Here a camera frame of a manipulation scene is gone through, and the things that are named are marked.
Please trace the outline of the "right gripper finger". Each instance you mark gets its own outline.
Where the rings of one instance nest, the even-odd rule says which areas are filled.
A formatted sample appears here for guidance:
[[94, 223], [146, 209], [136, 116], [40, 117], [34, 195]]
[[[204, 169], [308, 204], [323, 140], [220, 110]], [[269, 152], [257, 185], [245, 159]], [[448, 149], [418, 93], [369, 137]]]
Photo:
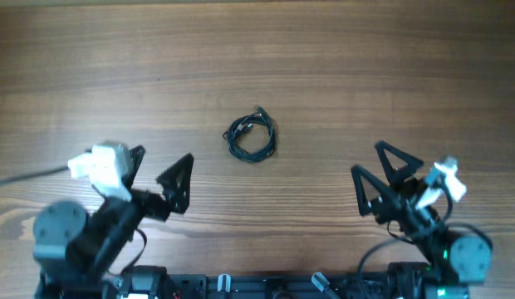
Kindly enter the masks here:
[[383, 181], [375, 177], [360, 165], [351, 168], [352, 179], [356, 191], [358, 210], [361, 216], [372, 214], [371, 200], [380, 194], [391, 194]]
[[385, 177], [391, 185], [403, 184], [412, 178], [424, 161], [380, 140], [375, 144]]

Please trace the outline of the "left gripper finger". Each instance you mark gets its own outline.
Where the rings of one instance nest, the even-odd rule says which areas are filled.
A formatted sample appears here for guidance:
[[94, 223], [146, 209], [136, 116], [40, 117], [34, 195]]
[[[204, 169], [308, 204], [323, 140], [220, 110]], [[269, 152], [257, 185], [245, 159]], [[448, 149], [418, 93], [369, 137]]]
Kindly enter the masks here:
[[140, 168], [142, 160], [145, 156], [145, 148], [142, 145], [138, 145], [130, 150], [131, 158], [131, 171], [124, 180], [125, 187], [128, 189], [132, 188], [135, 180], [135, 176]]
[[184, 214], [189, 207], [193, 165], [194, 157], [191, 153], [187, 153], [156, 179], [156, 182], [162, 186], [165, 200], [174, 213]]

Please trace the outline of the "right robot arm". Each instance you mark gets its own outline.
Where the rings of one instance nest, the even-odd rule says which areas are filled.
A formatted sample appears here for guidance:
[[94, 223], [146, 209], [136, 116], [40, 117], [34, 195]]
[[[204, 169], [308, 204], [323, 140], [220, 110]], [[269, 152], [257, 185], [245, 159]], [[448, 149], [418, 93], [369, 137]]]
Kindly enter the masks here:
[[[360, 165], [351, 168], [359, 214], [378, 224], [397, 223], [400, 231], [369, 249], [357, 266], [363, 298], [467, 298], [491, 266], [493, 242], [469, 223], [452, 223], [454, 205], [467, 193], [458, 179], [458, 161], [447, 156], [428, 174], [416, 177], [424, 162], [381, 140], [375, 144], [386, 180]], [[392, 262], [369, 277], [368, 258], [395, 243], [416, 247], [424, 262]]]

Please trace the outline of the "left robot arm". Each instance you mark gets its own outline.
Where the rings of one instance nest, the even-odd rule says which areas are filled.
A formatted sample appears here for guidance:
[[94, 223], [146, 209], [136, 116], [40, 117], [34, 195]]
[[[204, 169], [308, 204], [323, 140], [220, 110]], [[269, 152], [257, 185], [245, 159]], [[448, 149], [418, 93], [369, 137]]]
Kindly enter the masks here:
[[145, 148], [120, 143], [94, 145], [67, 167], [87, 177], [104, 199], [94, 213], [76, 201], [46, 206], [33, 224], [33, 257], [39, 264], [36, 298], [180, 298], [165, 267], [140, 266], [132, 259], [119, 274], [109, 269], [145, 218], [166, 221], [189, 207], [194, 157], [186, 154], [161, 173], [161, 194], [134, 189]]

